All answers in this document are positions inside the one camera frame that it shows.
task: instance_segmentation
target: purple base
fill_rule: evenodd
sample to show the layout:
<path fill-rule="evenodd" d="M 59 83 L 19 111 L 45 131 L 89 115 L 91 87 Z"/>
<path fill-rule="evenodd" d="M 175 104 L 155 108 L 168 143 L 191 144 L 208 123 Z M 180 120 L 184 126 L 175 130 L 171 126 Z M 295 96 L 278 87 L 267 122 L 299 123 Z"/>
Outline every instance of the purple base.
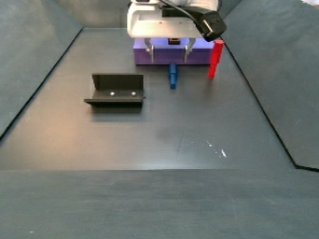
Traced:
<path fill-rule="evenodd" d="M 188 39 L 180 40 L 180 45 L 168 45 L 166 38 L 152 38 L 155 46 L 155 61 L 151 61 L 151 55 L 146 51 L 144 39 L 135 39 L 135 64 L 211 64 L 212 48 L 215 43 L 206 42 L 203 38 L 196 40 L 194 50 L 187 56 L 184 62 L 184 46 Z"/>

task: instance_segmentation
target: gray table surface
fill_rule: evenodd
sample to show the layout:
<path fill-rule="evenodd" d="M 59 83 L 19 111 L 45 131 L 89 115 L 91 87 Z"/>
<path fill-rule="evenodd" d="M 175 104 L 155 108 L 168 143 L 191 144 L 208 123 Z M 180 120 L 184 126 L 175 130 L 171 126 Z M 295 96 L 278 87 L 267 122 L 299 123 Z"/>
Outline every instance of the gray table surface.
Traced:
<path fill-rule="evenodd" d="M 316 239 L 314 172 L 0 171 L 3 238 Z"/>
<path fill-rule="evenodd" d="M 85 29 L 0 144 L 1 169 L 292 168 L 234 60 L 135 66 L 125 30 Z M 92 109 L 92 73 L 144 74 L 142 111 Z"/>

